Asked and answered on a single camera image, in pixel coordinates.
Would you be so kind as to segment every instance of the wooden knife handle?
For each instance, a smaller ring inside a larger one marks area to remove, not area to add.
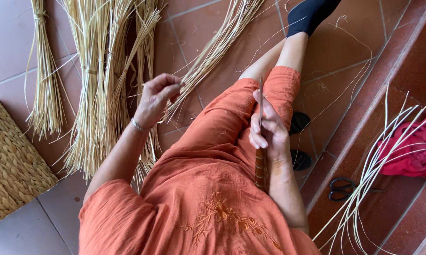
[[[267,164],[265,159],[265,149],[260,148],[255,151],[255,181],[257,188],[266,191],[267,187]]]

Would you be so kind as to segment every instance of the forearm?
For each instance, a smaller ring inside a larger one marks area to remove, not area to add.
[[[309,234],[307,215],[296,184],[290,155],[285,159],[269,162],[268,171],[268,195],[278,205],[288,226]]]
[[[147,137],[148,131],[141,132],[131,123],[125,128],[117,144],[92,178],[84,202],[108,181],[121,179],[131,182]]]

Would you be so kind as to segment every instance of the orange embroidery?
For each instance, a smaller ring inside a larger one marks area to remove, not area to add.
[[[212,193],[212,201],[211,202],[202,202],[202,204],[207,208],[208,214],[200,215],[196,219],[197,221],[189,224],[180,226],[184,228],[185,231],[193,232],[194,244],[197,246],[197,242],[201,242],[199,240],[200,237],[205,237],[205,234],[209,232],[209,230],[205,230],[205,227],[208,223],[210,223],[210,219],[212,217],[215,218],[216,222],[226,222],[230,226],[229,230],[232,234],[235,233],[235,224],[238,225],[240,232],[241,231],[249,231],[254,235],[262,235],[264,237],[269,238],[273,245],[280,250],[279,244],[272,239],[267,234],[267,227],[263,224],[259,224],[252,217],[244,217],[239,212],[234,212],[232,207],[227,206],[226,199],[221,200],[220,192]]]

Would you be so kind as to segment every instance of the left hand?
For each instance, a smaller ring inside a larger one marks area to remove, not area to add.
[[[167,101],[174,103],[180,96],[181,79],[163,73],[144,84],[141,101],[134,114],[134,120],[143,129],[154,126],[161,118]]]
[[[263,104],[262,127],[260,128],[260,114],[254,113],[251,116],[251,131],[249,141],[256,149],[266,148],[268,160],[286,160],[290,156],[289,132],[282,119],[271,103],[263,97],[263,102],[259,102],[259,92],[255,90],[252,94],[258,103]]]

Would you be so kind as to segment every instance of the silver bracelet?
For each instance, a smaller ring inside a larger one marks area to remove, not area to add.
[[[145,131],[150,129],[150,127],[148,129],[143,129],[141,126],[139,126],[138,123],[136,123],[136,121],[134,120],[134,117],[131,118],[131,123],[133,123],[133,125],[137,128],[137,130],[139,130],[141,132],[145,132]]]

